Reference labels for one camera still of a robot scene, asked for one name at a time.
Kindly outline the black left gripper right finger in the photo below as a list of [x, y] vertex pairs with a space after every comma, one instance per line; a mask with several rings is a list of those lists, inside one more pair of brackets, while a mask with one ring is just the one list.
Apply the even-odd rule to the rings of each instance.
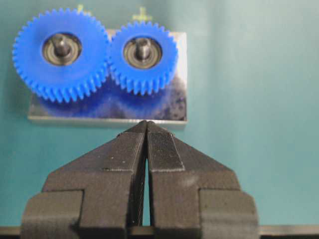
[[257, 239], [254, 199], [230, 168], [148, 122], [151, 224], [157, 239]]

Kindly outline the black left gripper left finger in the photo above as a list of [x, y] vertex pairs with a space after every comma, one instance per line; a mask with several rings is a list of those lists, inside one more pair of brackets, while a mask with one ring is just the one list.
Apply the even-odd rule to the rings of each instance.
[[147, 122], [51, 172], [28, 200], [23, 239], [125, 239], [141, 223]]

